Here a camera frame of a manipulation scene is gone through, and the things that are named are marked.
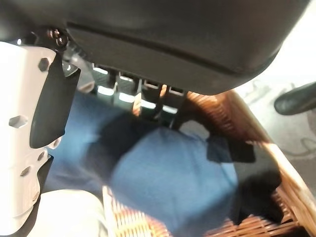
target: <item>woven wicker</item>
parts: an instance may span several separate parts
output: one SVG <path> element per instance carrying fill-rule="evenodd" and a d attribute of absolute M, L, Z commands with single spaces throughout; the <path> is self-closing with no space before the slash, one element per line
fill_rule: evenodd
<path fill-rule="evenodd" d="M 271 237 L 284 234 L 297 226 L 303 226 L 316 237 L 316 201 L 306 184 L 270 138 L 257 119 L 234 92 L 215 96 L 188 93 L 188 98 L 203 109 L 211 123 L 231 137 L 260 144 L 277 161 L 282 184 L 274 198 L 284 211 L 280 225 L 271 224 L 256 216 L 249 216 L 239 226 L 227 220 L 222 227 L 205 233 L 206 237 Z M 139 114 L 139 103 L 134 104 Z M 164 224 L 118 203 L 108 188 L 104 188 L 105 215 L 109 237 L 166 237 L 171 236 Z"/>

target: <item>bolt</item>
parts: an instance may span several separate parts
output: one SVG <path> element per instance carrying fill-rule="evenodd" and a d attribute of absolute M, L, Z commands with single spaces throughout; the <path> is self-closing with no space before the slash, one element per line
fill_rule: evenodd
<path fill-rule="evenodd" d="M 48 36 L 52 39 L 57 39 L 59 38 L 60 36 L 60 32 L 58 29 L 55 29 L 55 30 L 49 30 L 48 31 Z"/>
<path fill-rule="evenodd" d="M 56 39 L 56 44 L 59 47 L 64 47 L 67 43 L 68 43 L 68 37 L 66 35 L 62 35 L 58 39 Z"/>
<path fill-rule="evenodd" d="M 38 67 L 41 72 L 48 71 L 48 67 L 49 67 L 48 58 L 41 58 Z"/>

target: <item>hexagonal hole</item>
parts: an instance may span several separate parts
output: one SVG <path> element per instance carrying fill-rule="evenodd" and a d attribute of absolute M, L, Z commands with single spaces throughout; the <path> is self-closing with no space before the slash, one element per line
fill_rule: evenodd
<path fill-rule="evenodd" d="M 15 127 L 15 128 L 21 128 L 25 126 L 27 123 L 28 123 L 28 118 L 23 115 L 19 115 L 17 117 L 13 117 L 9 119 L 9 126 Z"/>
<path fill-rule="evenodd" d="M 46 72 L 48 71 L 48 67 L 49 67 L 49 60 L 48 58 L 41 58 L 40 61 L 39 61 L 39 70 L 41 72 Z"/>
<path fill-rule="evenodd" d="M 30 170 L 31 170 L 31 167 L 30 167 L 30 166 L 27 167 L 27 168 L 25 168 L 25 169 L 21 172 L 20 176 L 21 176 L 21 177 L 27 176 L 27 175 L 30 173 Z"/>

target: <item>blue fabric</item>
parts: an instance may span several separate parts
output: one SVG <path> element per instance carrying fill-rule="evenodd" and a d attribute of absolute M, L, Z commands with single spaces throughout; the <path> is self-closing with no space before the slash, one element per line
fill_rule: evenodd
<path fill-rule="evenodd" d="M 206 154 L 204 141 L 159 128 L 121 159 L 112 191 L 125 205 L 163 221 L 175 236 L 201 236 L 223 223 L 237 189 L 233 164 L 209 161 Z M 220 155 L 227 160 L 226 151 L 211 159 Z"/>
<path fill-rule="evenodd" d="M 107 184 L 102 172 L 108 172 L 107 160 L 113 157 L 97 149 L 92 151 L 99 155 L 94 154 L 92 144 L 102 148 L 100 133 L 107 136 L 102 128 L 125 114 L 77 93 L 66 134 L 59 147 L 49 151 L 55 159 L 44 190 L 79 189 L 101 197 L 101 187 Z M 127 137 L 126 130 L 119 122 L 113 124 L 119 144 L 120 136 Z M 151 126 L 141 121 L 131 124 Z M 159 127 L 135 142 L 119 157 L 110 176 L 119 201 L 163 221 L 175 236 L 198 237 L 222 224 L 237 189 L 225 139 L 214 138 L 208 144 L 197 136 Z"/>
<path fill-rule="evenodd" d="M 87 151 L 99 138 L 99 130 L 124 111 L 106 106 L 93 96 L 77 92 L 69 114 L 66 134 L 55 150 L 49 150 L 54 162 L 44 192 L 79 189 L 102 197 L 102 182 L 86 167 Z"/>

